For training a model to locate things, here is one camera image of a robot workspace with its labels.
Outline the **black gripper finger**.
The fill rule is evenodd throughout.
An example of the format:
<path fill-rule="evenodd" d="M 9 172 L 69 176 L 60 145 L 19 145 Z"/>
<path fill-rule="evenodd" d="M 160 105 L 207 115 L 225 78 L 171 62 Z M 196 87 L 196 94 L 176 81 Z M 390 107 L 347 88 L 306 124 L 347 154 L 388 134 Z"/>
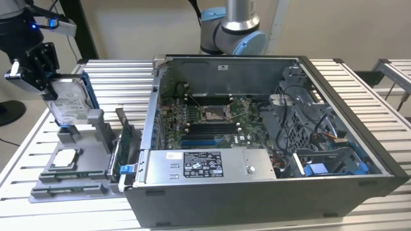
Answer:
<path fill-rule="evenodd" d="M 55 101 L 57 93 L 52 87 L 52 80 L 59 76 L 60 68 L 55 44 L 40 43 L 27 52 L 27 58 L 28 82 L 40 91 L 45 101 Z"/>

